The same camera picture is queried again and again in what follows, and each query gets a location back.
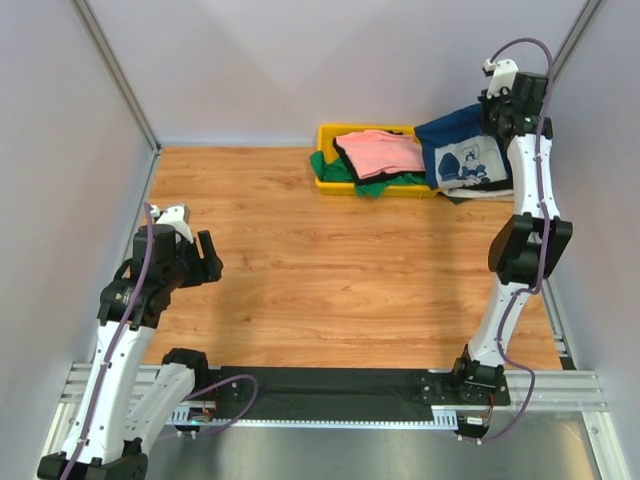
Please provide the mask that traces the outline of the navy blue t shirt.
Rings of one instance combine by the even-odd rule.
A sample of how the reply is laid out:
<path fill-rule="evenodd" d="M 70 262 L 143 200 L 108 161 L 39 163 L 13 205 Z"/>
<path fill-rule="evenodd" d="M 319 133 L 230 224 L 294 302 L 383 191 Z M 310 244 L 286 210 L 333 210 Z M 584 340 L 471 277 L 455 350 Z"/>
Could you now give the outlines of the navy blue t shirt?
<path fill-rule="evenodd" d="M 422 148 L 426 184 L 432 189 L 465 186 L 511 178 L 501 141 L 485 134 L 479 103 L 414 128 Z"/>

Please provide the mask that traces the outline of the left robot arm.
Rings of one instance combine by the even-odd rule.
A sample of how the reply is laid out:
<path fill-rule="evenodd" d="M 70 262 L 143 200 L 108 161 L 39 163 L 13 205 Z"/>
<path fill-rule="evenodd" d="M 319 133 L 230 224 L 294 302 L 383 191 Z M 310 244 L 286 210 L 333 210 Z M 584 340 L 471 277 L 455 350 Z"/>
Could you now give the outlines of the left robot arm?
<path fill-rule="evenodd" d="M 132 401 L 136 378 L 177 289 L 222 276 L 207 230 L 192 232 L 184 204 L 145 205 L 146 225 L 101 291 L 95 353 L 75 418 L 59 452 L 41 458 L 40 479 L 143 479 L 149 453 L 178 404 L 199 401 L 211 378 L 205 353 L 174 348 L 151 387 Z"/>

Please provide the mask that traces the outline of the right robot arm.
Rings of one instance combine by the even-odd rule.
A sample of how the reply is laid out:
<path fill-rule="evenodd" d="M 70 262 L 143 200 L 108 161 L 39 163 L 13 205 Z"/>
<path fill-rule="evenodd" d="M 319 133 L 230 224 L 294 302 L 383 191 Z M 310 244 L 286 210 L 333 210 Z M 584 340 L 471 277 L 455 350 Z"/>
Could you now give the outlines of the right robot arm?
<path fill-rule="evenodd" d="M 489 59 L 489 86 L 479 98 L 482 127 L 506 149 L 514 187 L 514 211 L 491 243 L 493 285 L 479 328 L 456 360 L 452 395 L 470 404 L 505 387 L 508 346 L 529 298 L 540 292 L 573 235 L 561 217 L 550 173 L 553 141 L 547 102 L 549 74 L 520 71 L 510 59 Z"/>

